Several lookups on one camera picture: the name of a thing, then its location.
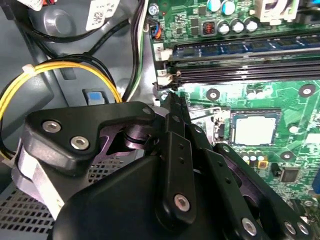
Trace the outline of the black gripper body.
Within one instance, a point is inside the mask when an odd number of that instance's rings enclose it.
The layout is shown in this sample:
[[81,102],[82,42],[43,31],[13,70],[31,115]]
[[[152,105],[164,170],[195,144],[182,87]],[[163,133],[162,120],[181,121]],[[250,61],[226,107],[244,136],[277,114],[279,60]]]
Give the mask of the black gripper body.
[[76,193],[54,240],[227,240],[214,183],[197,166],[187,128],[168,130],[160,156],[145,156]]

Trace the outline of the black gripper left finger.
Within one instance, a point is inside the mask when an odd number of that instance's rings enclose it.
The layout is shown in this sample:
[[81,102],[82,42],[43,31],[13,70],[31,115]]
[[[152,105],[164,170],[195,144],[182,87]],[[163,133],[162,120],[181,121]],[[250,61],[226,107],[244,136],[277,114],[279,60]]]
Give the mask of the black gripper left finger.
[[57,220],[77,193],[143,157],[158,157],[168,130],[181,133],[179,96],[162,106],[125,102],[40,110],[24,122],[15,159],[17,186],[41,199]]

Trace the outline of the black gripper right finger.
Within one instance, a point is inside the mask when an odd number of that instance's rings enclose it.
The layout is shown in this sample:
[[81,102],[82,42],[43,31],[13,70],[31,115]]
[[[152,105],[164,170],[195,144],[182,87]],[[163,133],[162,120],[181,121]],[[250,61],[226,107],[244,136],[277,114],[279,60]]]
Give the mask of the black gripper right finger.
[[203,130],[187,123],[196,165],[217,188],[222,203],[222,232],[227,240],[313,240],[312,228],[227,144],[212,146]]

